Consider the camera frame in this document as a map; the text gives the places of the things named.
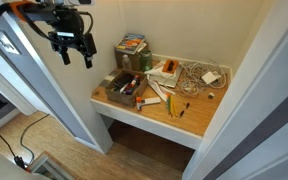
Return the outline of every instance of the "yellow pencil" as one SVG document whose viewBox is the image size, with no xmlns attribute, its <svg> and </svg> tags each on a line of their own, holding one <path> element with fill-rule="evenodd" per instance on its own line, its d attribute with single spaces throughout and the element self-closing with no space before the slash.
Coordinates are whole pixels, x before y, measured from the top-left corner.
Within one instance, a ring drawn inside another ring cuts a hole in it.
<svg viewBox="0 0 288 180">
<path fill-rule="evenodd" d="M 175 117 L 177 117 L 177 113 L 176 113 L 176 108 L 175 108 L 175 98 L 174 98 L 174 96 L 173 96 L 173 98 L 172 98 L 172 101 L 173 101 L 173 111 L 174 111 L 174 116 Z"/>
<path fill-rule="evenodd" d="M 172 116 L 172 95 L 169 96 L 169 100 L 170 100 L 169 112 L 170 112 L 170 115 Z"/>
<path fill-rule="evenodd" d="M 174 99 L 173 95 L 171 95 L 171 114 L 174 115 Z"/>
<path fill-rule="evenodd" d="M 170 98 L 170 94 L 169 93 L 167 93 L 166 94 L 166 109 L 167 109 L 167 113 L 168 114 L 171 114 L 171 98 Z"/>
</svg>

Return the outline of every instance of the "clutter of items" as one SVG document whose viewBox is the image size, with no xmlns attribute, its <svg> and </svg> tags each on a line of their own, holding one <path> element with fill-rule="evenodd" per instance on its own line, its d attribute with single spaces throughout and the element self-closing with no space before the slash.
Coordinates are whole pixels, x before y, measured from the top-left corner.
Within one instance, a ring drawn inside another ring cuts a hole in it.
<svg viewBox="0 0 288 180">
<path fill-rule="evenodd" d="M 181 117 L 184 110 L 176 112 L 176 94 L 197 98 L 200 93 L 212 89 L 208 97 L 213 99 L 227 83 L 225 72 L 213 60 L 154 61 L 145 36 L 140 34 L 126 34 L 115 46 L 115 58 L 122 70 L 106 86 L 107 97 L 130 107 L 136 106 L 138 111 L 144 105 L 158 104 L 163 100 L 171 116 Z M 156 97 L 141 97 L 147 86 L 156 92 Z"/>
</svg>

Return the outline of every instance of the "tangled cable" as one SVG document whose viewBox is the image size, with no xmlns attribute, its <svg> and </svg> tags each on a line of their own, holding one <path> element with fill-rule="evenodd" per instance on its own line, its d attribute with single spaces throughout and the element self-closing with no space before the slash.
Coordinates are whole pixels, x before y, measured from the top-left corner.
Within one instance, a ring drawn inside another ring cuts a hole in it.
<svg viewBox="0 0 288 180">
<path fill-rule="evenodd" d="M 206 59 L 181 66 L 184 71 L 184 79 L 177 83 L 178 89 L 176 91 L 182 96 L 197 97 L 199 93 L 204 92 L 209 87 L 217 89 L 216 92 L 218 92 L 226 85 L 225 72 L 216 61 Z M 208 72 L 217 72 L 221 77 L 210 84 L 206 84 L 202 80 L 202 76 Z"/>
</svg>

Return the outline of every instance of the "book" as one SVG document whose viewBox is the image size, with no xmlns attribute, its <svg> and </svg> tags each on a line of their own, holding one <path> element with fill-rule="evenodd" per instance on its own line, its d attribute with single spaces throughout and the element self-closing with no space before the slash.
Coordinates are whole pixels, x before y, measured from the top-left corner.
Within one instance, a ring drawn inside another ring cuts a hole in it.
<svg viewBox="0 0 288 180">
<path fill-rule="evenodd" d="M 116 44 L 115 49 L 126 54 L 135 54 L 142 47 L 144 41 L 144 35 L 128 33 Z"/>
</svg>

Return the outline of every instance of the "wooden shelf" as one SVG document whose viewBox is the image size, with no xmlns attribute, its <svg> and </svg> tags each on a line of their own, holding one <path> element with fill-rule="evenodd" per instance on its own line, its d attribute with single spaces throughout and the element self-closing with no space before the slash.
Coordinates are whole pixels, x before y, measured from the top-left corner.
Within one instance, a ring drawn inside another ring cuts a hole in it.
<svg viewBox="0 0 288 180">
<path fill-rule="evenodd" d="M 91 99 L 101 102 L 102 105 L 110 105 L 110 107 L 121 108 L 129 113 L 137 114 L 141 117 L 147 117 L 154 121 L 170 125 L 175 128 L 179 128 L 189 133 L 193 133 L 198 136 L 203 136 L 217 107 L 219 106 L 225 92 L 227 85 L 216 92 L 216 89 L 207 89 L 205 92 L 200 93 L 197 98 L 182 97 L 179 94 L 175 95 L 175 103 L 177 112 L 181 112 L 186 103 L 190 103 L 188 109 L 185 110 L 183 117 L 171 117 L 168 115 L 165 108 L 165 102 L 160 104 L 143 106 L 142 111 L 137 111 L 136 107 L 130 108 L 122 104 L 112 102 L 107 99 L 105 88 L 97 87 L 91 94 Z M 216 92 L 213 99 L 208 98 L 210 92 Z M 155 91 L 148 86 L 142 96 L 142 98 L 151 98 L 158 96 Z"/>
</svg>

